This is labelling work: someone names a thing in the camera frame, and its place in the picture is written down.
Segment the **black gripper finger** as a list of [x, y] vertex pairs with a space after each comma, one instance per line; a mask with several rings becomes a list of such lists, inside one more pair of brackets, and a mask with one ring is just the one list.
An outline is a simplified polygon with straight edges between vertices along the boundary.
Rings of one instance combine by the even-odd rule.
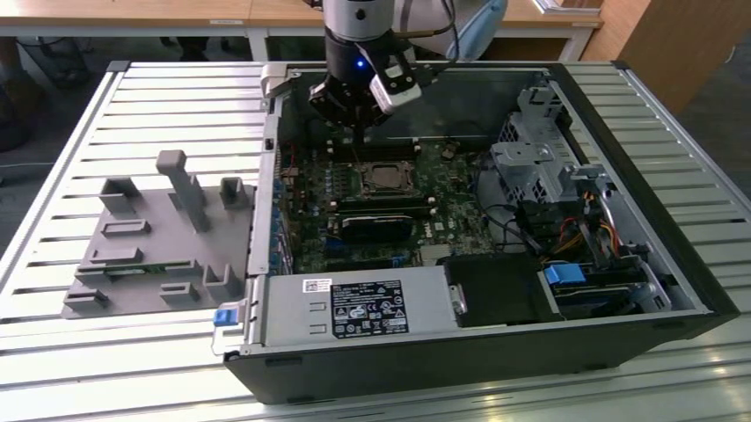
[[355, 97], [339, 81], [324, 81], [309, 88], [308, 103], [321, 117], [351, 135], [359, 144], [359, 116]]
[[361, 144], [372, 127], [380, 125], [387, 118], [369, 90], [361, 90], [356, 94], [355, 117], [355, 144]]

